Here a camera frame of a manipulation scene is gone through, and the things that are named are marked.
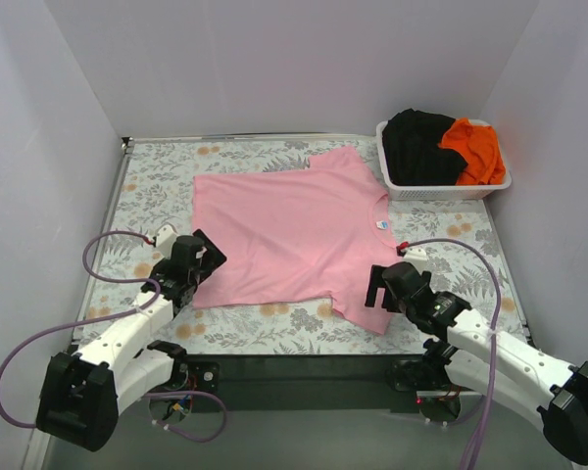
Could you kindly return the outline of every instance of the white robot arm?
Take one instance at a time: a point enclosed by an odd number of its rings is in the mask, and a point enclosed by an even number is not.
[[[36,427],[66,441],[97,450],[111,437],[119,415],[153,388],[173,383],[186,367],[178,345],[149,339],[187,306],[198,288],[225,261],[224,254],[197,230],[179,236],[164,225],[155,237],[164,256],[135,298],[137,312],[116,320],[101,336],[74,354],[60,352],[48,364]]]
[[[425,342],[418,374],[432,383],[452,383],[486,395],[491,335],[496,334],[493,399],[540,429],[569,460],[588,465],[588,362],[576,367],[538,351],[506,332],[492,332],[490,321],[449,292],[433,292],[424,271],[422,249],[404,261],[374,266],[367,306],[385,289],[383,307],[401,311],[417,328],[438,341]]]

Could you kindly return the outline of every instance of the table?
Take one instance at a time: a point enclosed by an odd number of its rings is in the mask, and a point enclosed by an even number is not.
[[[344,145],[353,145],[382,183],[371,137],[138,142],[128,157],[111,228],[143,233],[170,222],[179,233],[190,233],[194,175],[303,169],[309,155]],[[499,327],[523,340],[528,338],[495,228],[482,201],[394,201],[389,216],[397,241],[451,237],[479,249],[498,273],[503,293]],[[451,244],[427,245],[426,249],[432,287],[450,290],[490,316],[494,288],[480,261]],[[112,277],[144,277],[158,256],[136,238],[115,236],[104,246],[99,271]],[[129,308],[136,293],[135,285],[95,281],[88,290],[84,315],[100,317]],[[87,344],[108,325],[102,322],[80,328],[74,342]],[[200,310],[189,307],[153,339],[178,343],[195,354],[414,354],[422,352],[427,335],[403,315],[396,315],[386,334],[379,336],[333,315],[329,299],[317,299]]]

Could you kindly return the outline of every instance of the purple cable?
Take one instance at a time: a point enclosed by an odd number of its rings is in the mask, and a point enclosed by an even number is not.
[[[224,429],[226,428],[226,422],[228,421],[228,411],[226,410],[226,406],[224,405],[224,402],[219,399],[218,397],[216,397],[215,395],[212,394],[208,394],[206,392],[199,392],[197,390],[190,390],[190,391],[183,391],[183,392],[162,392],[162,393],[153,393],[153,394],[146,394],[144,395],[144,398],[146,399],[151,399],[151,400],[164,400],[164,399],[170,399],[170,398],[184,398],[186,396],[193,396],[193,397],[205,397],[206,399],[210,399],[215,401],[220,408],[222,408],[222,422],[220,423],[220,427],[211,435],[208,436],[206,438],[199,438],[197,436],[193,436],[189,433],[186,433],[185,431],[182,431],[178,428],[175,428],[174,426],[170,426],[168,424],[166,424],[164,421],[161,420],[156,420],[157,424],[165,429],[167,429],[168,431],[171,431],[189,441],[193,441],[194,443],[200,443],[200,444],[204,444],[204,443],[208,443],[212,440],[214,440],[215,438],[217,438],[220,434],[222,434],[222,431],[224,431]]]
[[[472,247],[468,243],[461,242],[459,240],[453,240],[451,238],[431,238],[429,240],[421,240],[419,242],[410,243],[410,247],[416,247],[418,245],[425,245],[428,243],[439,243],[439,242],[448,242],[453,243],[456,245],[460,245],[471,252],[473,252],[480,260],[483,262],[483,265],[488,270],[490,277],[492,277],[492,281],[494,282],[494,291],[497,298],[497,302],[494,306],[494,312],[492,314],[492,319],[490,320],[490,329],[494,331],[495,327],[497,326],[497,320],[499,319],[499,312],[501,311],[501,288],[499,287],[499,280],[497,278],[497,274],[494,271],[494,268],[488,260],[482,255],[476,248]],[[479,451],[481,450],[481,445],[483,444],[483,439],[485,436],[486,426],[488,424],[488,419],[490,417],[490,408],[492,407],[492,400],[494,398],[494,383],[495,383],[495,376],[497,373],[497,338],[496,335],[492,335],[491,337],[491,347],[490,347],[490,370],[488,374],[488,390],[486,393],[485,398],[485,405],[483,407],[483,413],[481,414],[481,418],[479,419],[479,423],[477,424],[477,428],[473,433],[473,436],[470,438],[470,441],[466,445],[464,449],[464,454],[462,455],[462,463],[460,464],[460,468],[462,470],[472,470],[474,465],[476,464],[477,457],[479,455]],[[466,467],[466,460],[467,456],[472,452],[472,456],[470,458],[470,462],[468,467]]]
[[[91,247],[93,247],[96,243],[98,243],[98,241],[100,241],[102,238],[108,237],[110,235],[130,235],[130,236],[134,236],[134,237],[139,237],[142,240],[144,240],[146,243],[150,243],[150,241],[148,240],[148,237],[146,237],[145,235],[142,235],[141,233],[136,233],[136,232],[129,232],[127,230],[112,230],[110,232],[101,233],[100,235],[94,237],[87,244],[87,246],[85,247],[85,249],[82,252],[82,264],[85,267],[85,270],[89,273],[89,275],[93,276],[94,278],[96,278],[98,280],[105,281],[105,282],[113,282],[116,284],[129,284],[129,283],[133,283],[133,282],[141,282],[141,283],[149,282],[149,283],[153,284],[155,286],[155,295],[148,302],[146,302],[144,305],[141,305],[139,307],[139,309],[148,308],[149,306],[151,306],[155,302],[155,300],[157,300],[157,298],[161,294],[161,286],[159,285],[159,283],[157,281],[155,281],[153,279],[146,279],[146,278],[114,279],[111,277],[101,276],[100,274],[95,273],[91,269],[91,267],[89,267],[89,263],[87,262],[87,255],[89,254],[89,250],[91,250]],[[13,360],[13,358],[22,349],[24,349],[26,346],[28,346],[33,341],[38,340],[39,338],[42,338],[42,337],[49,335],[51,333],[56,333],[57,331],[68,330],[71,328],[75,328],[77,326],[90,325],[92,323],[99,323],[102,321],[117,320],[119,318],[124,318],[126,316],[133,315],[136,312],[137,312],[137,308],[132,308],[130,310],[123,311],[121,313],[115,313],[113,315],[105,316],[103,318],[91,318],[89,320],[73,321],[70,323],[65,323],[63,325],[53,326],[52,328],[45,329],[43,331],[40,331],[39,333],[32,335],[30,338],[22,341],[20,344],[15,346],[15,348],[11,352],[9,352],[9,355],[7,355],[7,357],[2,361],[2,364],[0,364],[0,382],[2,381],[2,376],[4,374],[5,369],[7,368],[9,363]],[[2,418],[5,421],[7,421],[9,424],[12,424],[13,426],[17,426],[18,428],[34,429],[36,427],[34,423],[24,423],[22,421],[18,421],[17,419],[13,418],[4,409],[4,406],[2,405],[1,399],[0,399],[0,416],[2,416]]]

